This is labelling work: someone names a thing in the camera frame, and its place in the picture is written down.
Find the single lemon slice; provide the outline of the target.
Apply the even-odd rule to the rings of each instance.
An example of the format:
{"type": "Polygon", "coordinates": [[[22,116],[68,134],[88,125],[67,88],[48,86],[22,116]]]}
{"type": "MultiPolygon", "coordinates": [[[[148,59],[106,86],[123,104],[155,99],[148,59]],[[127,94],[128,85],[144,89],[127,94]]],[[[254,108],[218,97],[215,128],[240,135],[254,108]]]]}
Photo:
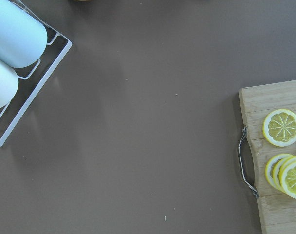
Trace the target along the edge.
{"type": "Polygon", "coordinates": [[[274,146],[286,147],[296,142],[296,114],[287,109],[276,109],[264,119],[262,132],[274,146]]]}

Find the middle stacked lemon slice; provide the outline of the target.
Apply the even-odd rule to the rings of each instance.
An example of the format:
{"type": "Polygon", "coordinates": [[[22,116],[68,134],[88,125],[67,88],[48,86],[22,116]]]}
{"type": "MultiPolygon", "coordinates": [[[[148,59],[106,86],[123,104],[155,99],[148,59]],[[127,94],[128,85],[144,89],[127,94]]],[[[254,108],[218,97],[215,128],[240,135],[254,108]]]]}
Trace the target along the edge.
{"type": "Polygon", "coordinates": [[[285,163],[291,163],[296,160],[296,156],[290,155],[290,154],[280,154],[278,161],[275,163],[273,167],[272,172],[272,178],[274,181],[274,185],[278,190],[281,192],[284,192],[284,189],[282,188],[279,180],[279,174],[282,172],[282,169],[284,169],[286,166],[284,166],[285,163]]]}

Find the white cup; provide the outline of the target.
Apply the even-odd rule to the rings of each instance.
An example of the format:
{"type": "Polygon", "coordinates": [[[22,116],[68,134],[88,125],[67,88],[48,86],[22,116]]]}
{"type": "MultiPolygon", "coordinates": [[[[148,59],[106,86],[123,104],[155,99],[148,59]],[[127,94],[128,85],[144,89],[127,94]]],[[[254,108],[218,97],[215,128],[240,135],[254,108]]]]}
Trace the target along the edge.
{"type": "Polygon", "coordinates": [[[18,87],[19,78],[16,72],[0,60],[0,108],[13,99],[18,87]]]}

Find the light blue cup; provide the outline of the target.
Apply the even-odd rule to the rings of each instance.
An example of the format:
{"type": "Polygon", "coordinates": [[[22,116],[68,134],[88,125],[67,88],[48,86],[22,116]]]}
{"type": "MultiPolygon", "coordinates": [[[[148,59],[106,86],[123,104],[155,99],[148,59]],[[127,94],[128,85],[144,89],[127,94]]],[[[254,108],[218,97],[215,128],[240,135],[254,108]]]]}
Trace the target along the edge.
{"type": "Polygon", "coordinates": [[[33,64],[47,45],[42,23],[8,0],[0,0],[0,60],[14,68],[33,64]]]}

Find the top stacked lemon slice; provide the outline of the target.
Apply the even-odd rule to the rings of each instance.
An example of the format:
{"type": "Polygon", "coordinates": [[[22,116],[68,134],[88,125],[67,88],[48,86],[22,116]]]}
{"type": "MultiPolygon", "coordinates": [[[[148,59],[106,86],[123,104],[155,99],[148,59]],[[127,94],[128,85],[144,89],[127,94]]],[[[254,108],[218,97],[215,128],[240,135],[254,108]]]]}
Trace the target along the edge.
{"type": "Polygon", "coordinates": [[[288,196],[296,199],[296,160],[287,164],[279,176],[283,191],[288,196]]]}

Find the bamboo cutting board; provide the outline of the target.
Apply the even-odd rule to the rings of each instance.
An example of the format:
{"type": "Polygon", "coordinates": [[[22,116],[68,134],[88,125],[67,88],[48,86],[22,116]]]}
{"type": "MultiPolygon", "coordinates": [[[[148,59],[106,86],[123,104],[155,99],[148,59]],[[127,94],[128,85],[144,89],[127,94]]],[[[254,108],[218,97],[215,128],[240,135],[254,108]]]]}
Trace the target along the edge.
{"type": "Polygon", "coordinates": [[[265,117],[276,109],[296,114],[296,80],[246,87],[239,90],[243,119],[243,140],[251,149],[254,166],[254,193],[264,234],[296,234],[296,199],[273,188],[265,178],[267,161],[277,154],[296,156],[296,142],[286,147],[270,144],[264,137],[265,117]]]}

